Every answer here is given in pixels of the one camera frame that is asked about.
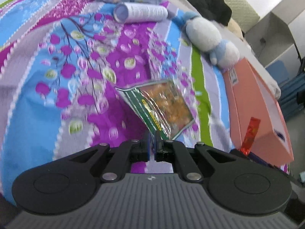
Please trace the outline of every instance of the white cylinder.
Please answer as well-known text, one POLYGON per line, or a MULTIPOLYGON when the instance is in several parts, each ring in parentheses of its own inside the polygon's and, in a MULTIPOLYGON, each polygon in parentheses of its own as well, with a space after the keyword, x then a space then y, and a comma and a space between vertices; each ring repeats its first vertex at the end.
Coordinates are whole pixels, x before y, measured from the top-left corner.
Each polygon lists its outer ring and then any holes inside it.
POLYGON ((120 3, 113 11, 118 23, 159 22, 167 18, 167 9, 145 3, 120 3))

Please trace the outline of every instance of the metal screw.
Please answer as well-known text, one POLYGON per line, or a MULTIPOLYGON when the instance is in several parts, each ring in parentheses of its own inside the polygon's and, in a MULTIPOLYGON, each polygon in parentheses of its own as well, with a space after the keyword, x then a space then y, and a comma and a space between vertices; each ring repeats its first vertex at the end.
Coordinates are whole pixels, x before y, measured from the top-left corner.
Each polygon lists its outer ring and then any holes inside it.
POLYGON ((191 181, 198 181, 199 179, 201 179, 201 175, 196 172, 191 172, 186 175, 186 178, 191 181))
POLYGON ((102 175, 102 178, 107 181, 113 181, 113 180, 117 179, 117 174, 112 173, 112 172, 107 172, 102 175))

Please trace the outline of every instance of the bed sheet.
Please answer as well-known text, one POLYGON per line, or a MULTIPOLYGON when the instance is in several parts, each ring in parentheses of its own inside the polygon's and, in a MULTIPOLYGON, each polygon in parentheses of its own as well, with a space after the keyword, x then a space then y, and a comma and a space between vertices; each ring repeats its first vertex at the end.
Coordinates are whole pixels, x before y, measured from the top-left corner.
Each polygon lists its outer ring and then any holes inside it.
MULTIPOLYGON (((178 140, 187 147, 204 141, 223 151, 233 146, 221 72, 181 31, 183 11, 161 23, 120 25, 113 4, 92 0, 30 0, 0 18, 0 172, 4 197, 13 201, 13 180, 23 171, 101 142, 117 147, 141 138, 145 125, 116 93, 150 78, 176 78, 195 123, 178 140), (21 26, 6 19, 25 14, 21 26)), ((136 163, 134 173, 169 173, 168 163, 136 163)))

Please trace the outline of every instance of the plush toy arm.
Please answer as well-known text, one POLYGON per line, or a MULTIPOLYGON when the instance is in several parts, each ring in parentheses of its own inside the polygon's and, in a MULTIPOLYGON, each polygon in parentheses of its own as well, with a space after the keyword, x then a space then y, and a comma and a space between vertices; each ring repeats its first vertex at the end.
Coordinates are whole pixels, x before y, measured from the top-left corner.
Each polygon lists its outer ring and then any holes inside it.
POLYGON ((212 65, 217 65, 218 60, 217 60, 216 53, 214 51, 212 51, 210 53, 210 61, 211 61, 212 65))

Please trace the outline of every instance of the cardboard box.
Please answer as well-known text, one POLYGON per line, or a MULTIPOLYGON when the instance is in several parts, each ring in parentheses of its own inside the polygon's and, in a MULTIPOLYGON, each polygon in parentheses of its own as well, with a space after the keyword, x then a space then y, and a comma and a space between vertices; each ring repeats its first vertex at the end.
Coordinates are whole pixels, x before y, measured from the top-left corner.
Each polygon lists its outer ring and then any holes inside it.
POLYGON ((278 102, 265 82, 246 60, 223 73, 230 111, 232 142, 240 149, 251 117, 260 126, 251 152, 268 163, 281 166, 293 161, 288 130, 278 102))

